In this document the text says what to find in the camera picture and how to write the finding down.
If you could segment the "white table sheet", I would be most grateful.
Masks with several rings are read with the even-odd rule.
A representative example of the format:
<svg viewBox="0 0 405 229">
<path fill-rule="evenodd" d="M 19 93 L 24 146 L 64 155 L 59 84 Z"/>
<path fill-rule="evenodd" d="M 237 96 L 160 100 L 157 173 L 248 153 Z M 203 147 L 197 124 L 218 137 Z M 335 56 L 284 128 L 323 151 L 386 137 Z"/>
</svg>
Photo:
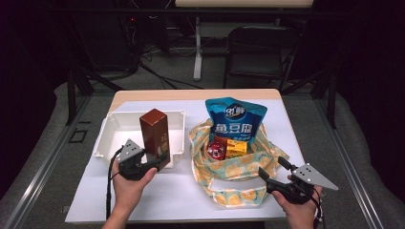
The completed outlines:
<svg viewBox="0 0 405 229">
<path fill-rule="evenodd" d="M 130 217 L 133 223 L 248 221 L 281 219 L 282 208 L 272 196 L 258 206 L 223 207 L 195 181 L 191 168 L 189 131 L 208 118 L 204 100 L 127 101 L 114 112 L 185 111 L 184 155 L 174 168 L 158 172 L 144 189 L 140 203 Z M 77 187 L 66 221 L 102 223 L 106 219 L 108 167 L 91 156 Z"/>
</svg>

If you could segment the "blue snack pouch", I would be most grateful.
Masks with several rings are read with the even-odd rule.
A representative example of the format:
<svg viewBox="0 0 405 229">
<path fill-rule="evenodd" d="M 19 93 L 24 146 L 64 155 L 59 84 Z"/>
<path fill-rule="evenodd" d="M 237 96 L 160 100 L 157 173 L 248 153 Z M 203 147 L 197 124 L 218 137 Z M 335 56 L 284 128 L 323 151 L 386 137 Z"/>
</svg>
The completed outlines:
<svg viewBox="0 0 405 229">
<path fill-rule="evenodd" d="M 210 140 L 219 136 L 251 142 L 267 112 L 263 105 L 233 97 L 207 99 L 205 107 L 213 121 Z"/>
</svg>

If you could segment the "black metal stand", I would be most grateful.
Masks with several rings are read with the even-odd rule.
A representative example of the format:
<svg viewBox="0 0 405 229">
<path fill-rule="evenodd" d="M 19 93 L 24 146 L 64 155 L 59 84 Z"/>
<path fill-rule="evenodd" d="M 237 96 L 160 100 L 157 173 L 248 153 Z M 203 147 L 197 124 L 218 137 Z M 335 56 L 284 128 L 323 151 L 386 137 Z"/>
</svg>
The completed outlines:
<svg viewBox="0 0 405 229">
<path fill-rule="evenodd" d="M 324 97 L 325 94 L 328 95 L 327 121 L 329 122 L 330 126 L 335 129 L 336 76 L 337 70 L 321 70 L 305 79 L 299 80 L 292 86 L 286 87 L 281 91 L 281 94 L 291 94 L 296 90 L 304 87 L 311 81 L 314 81 L 315 86 L 312 88 L 310 95 L 313 99 L 321 99 Z"/>
<path fill-rule="evenodd" d="M 67 92 L 69 105 L 67 125 L 70 125 L 74 121 L 77 114 L 75 89 L 79 89 L 80 92 L 85 96 L 92 95 L 95 90 L 90 83 L 91 79 L 101 83 L 102 85 L 112 89 L 115 92 L 122 91 L 122 88 L 120 86 L 95 72 L 92 72 L 85 68 L 72 68 L 67 76 Z"/>
</svg>

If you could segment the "white table leg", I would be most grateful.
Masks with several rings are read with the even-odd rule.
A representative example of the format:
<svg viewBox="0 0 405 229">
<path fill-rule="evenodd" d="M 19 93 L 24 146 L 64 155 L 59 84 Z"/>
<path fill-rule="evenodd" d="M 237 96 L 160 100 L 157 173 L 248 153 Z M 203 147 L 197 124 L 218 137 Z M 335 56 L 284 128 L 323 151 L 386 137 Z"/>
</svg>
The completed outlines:
<svg viewBox="0 0 405 229">
<path fill-rule="evenodd" d="M 201 24 L 200 18 L 196 18 L 196 28 L 195 28 L 195 38 L 196 38 L 196 56 L 195 56 L 195 65 L 194 65 L 194 75 L 193 79 L 195 81 L 200 81 L 202 79 L 202 52 L 201 52 Z"/>
</svg>

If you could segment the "black folding chair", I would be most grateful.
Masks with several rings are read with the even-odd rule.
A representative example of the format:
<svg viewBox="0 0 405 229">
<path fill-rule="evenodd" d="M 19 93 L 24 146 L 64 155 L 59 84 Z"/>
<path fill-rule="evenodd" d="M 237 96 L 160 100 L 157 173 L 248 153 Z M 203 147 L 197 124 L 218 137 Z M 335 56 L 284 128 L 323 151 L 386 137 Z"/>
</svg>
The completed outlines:
<svg viewBox="0 0 405 229">
<path fill-rule="evenodd" d="M 223 87 L 230 77 L 244 77 L 279 80 L 281 91 L 300 42 L 300 33 L 288 27 L 234 29 L 226 39 Z"/>
</svg>

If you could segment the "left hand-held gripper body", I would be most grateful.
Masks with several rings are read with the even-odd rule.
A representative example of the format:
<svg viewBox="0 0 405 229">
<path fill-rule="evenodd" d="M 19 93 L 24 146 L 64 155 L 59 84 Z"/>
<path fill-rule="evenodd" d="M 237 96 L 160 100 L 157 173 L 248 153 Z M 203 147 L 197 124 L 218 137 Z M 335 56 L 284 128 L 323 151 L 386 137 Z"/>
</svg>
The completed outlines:
<svg viewBox="0 0 405 229">
<path fill-rule="evenodd" d="M 117 157 L 119 174 L 128 180 L 141 180 L 151 168 L 156 168 L 155 160 L 141 162 L 144 154 L 143 148 L 128 139 Z"/>
</svg>

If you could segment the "person's right hand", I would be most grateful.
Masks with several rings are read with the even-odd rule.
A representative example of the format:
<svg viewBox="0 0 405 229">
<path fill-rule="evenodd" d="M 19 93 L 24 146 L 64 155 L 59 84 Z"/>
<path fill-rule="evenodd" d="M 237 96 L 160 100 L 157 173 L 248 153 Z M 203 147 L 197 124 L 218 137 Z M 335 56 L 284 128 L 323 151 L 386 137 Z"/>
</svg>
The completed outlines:
<svg viewBox="0 0 405 229">
<path fill-rule="evenodd" d="M 272 195 L 285 212 L 291 229 L 313 229 L 315 212 L 317 210 L 314 201 L 309 200 L 302 205 L 292 204 L 278 191 L 273 191 Z"/>
</svg>

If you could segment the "person's left hand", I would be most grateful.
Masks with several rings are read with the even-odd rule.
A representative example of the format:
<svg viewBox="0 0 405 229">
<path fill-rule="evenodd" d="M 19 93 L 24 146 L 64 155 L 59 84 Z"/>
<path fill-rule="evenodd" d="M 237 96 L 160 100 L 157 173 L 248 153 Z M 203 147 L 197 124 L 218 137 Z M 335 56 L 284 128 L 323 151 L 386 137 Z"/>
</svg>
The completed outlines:
<svg viewBox="0 0 405 229">
<path fill-rule="evenodd" d="M 149 169 L 140 180 L 128 180 L 119 174 L 118 165 L 113 166 L 113 184 L 115 190 L 115 208 L 132 211 L 139 203 L 142 192 L 157 173 L 156 168 Z"/>
</svg>

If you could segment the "red can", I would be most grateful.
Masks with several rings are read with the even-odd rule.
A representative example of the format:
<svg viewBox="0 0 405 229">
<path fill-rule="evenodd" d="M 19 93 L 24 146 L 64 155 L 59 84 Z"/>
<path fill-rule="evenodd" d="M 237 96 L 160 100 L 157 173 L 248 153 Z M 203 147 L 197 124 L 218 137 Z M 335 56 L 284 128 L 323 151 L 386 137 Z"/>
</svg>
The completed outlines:
<svg viewBox="0 0 405 229">
<path fill-rule="evenodd" d="M 225 156 L 225 146 L 218 141 L 211 141 L 207 144 L 208 155 L 216 160 L 222 160 Z"/>
</svg>

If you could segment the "aluminium rail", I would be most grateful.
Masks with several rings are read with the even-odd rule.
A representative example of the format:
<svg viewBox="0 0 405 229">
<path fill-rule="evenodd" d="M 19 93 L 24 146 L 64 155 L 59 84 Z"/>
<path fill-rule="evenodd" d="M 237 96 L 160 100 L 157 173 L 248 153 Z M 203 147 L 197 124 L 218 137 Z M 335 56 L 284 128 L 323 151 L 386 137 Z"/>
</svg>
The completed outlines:
<svg viewBox="0 0 405 229">
<path fill-rule="evenodd" d="M 0 200 L 0 229 L 19 229 L 46 185 L 61 156 L 75 124 L 87 108 L 91 97 L 76 102 L 76 115 L 67 125 L 68 101 L 58 98 L 50 121 L 32 150 L 27 162 Z"/>
<path fill-rule="evenodd" d="M 321 119 L 326 126 L 332 141 L 337 148 L 337 157 L 339 158 L 340 164 L 343 167 L 345 176 L 352 188 L 355 199 L 363 213 L 365 220 L 367 221 L 370 229 L 385 229 L 383 223 L 380 220 L 379 215 L 376 213 L 375 208 L 371 202 L 371 199 L 366 192 L 366 189 L 360 180 L 360 176 L 357 173 L 352 160 L 348 154 L 346 147 L 338 133 L 336 128 L 332 128 L 328 117 L 327 117 L 327 108 L 324 102 L 320 99 L 313 100 L 318 113 L 321 116 Z"/>
</svg>

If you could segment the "white plastic box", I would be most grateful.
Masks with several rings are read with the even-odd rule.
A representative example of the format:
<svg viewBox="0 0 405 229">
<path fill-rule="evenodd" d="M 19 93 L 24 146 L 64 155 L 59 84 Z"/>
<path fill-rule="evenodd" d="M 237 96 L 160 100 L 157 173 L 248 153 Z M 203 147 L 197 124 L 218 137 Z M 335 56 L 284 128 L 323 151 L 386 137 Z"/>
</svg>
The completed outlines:
<svg viewBox="0 0 405 229">
<path fill-rule="evenodd" d="M 171 161 L 166 168 L 174 168 L 184 155 L 185 111 L 164 111 L 168 118 Z M 143 147 L 139 118 L 144 112 L 110 112 L 104 118 L 93 149 L 93 156 L 106 167 L 114 153 L 127 141 L 133 140 Z"/>
</svg>

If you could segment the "yellow drink carton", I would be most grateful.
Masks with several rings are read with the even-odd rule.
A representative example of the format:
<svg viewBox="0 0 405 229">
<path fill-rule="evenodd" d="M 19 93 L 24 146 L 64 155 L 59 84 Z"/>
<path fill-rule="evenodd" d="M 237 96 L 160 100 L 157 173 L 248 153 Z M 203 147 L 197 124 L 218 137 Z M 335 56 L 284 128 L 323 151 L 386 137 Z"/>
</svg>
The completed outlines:
<svg viewBox="0 0 405 229">
<path fill-rule="evenodd" d="M 237 156 L 245 156 L 247 154 L 247 142 L 234 140 L 229 137 L 214 136 L 214 139 L 224 146 L 224 157 L 232 158 Z"/>
</svg>

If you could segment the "tall brown carton box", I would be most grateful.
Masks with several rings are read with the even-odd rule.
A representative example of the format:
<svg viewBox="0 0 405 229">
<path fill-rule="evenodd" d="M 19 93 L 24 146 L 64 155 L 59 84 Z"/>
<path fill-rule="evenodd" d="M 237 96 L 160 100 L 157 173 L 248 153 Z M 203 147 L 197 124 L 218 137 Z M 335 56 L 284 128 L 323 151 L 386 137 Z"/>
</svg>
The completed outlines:
<svg viewBox="0 0 405 229">
<path fill-rule="evenodd" d="M 159 160 L 161 170 L 171 161 L 168 118 L 157 109 L 152 109 L 139 118 L 147 161 Z"/>
</svg>

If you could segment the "orange-print cloth shopping bag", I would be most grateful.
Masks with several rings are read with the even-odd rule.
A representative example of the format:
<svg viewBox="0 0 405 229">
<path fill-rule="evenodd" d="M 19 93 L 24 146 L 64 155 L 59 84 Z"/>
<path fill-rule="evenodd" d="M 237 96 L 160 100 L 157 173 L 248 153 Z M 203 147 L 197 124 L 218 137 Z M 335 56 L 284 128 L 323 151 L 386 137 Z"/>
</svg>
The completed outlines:
<svg viewBox="0 0 405 229">
<path fill-rule="evenodd" d="M 206 152 L 213 122 L 210 118 L 197 124 L 188 134 L 191 141 L 191 168 L 194 179 L 206 193 L 224 207 L 258 206 L 266 197 L 266 185 L 259 187 L 213 189 L 215 179 L 245 181 L 258 177 L 262 168 L 271 178 L 277 174 L 278 157 L 288 155 L 266 137 L 265 125 L 261 124 L 252 143 L 251 154 L 230 159 L 215 160 Z"/>
</svg>

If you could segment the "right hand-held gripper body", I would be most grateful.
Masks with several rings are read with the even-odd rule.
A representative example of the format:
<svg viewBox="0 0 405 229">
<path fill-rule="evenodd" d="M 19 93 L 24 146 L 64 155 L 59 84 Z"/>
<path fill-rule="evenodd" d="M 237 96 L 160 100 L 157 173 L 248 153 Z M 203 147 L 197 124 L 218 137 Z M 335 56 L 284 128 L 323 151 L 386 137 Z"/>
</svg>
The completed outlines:
<svg viewBox="0 0 405 229">
<path fill-rule="evenodd" d="M 338 190 L 334 183 L 307 163 L 291 171 L 290 183 L 282 183 L 279 192 L 289 203 L 304 204 L 312 198 L 314 186 Z"/>
</svg>

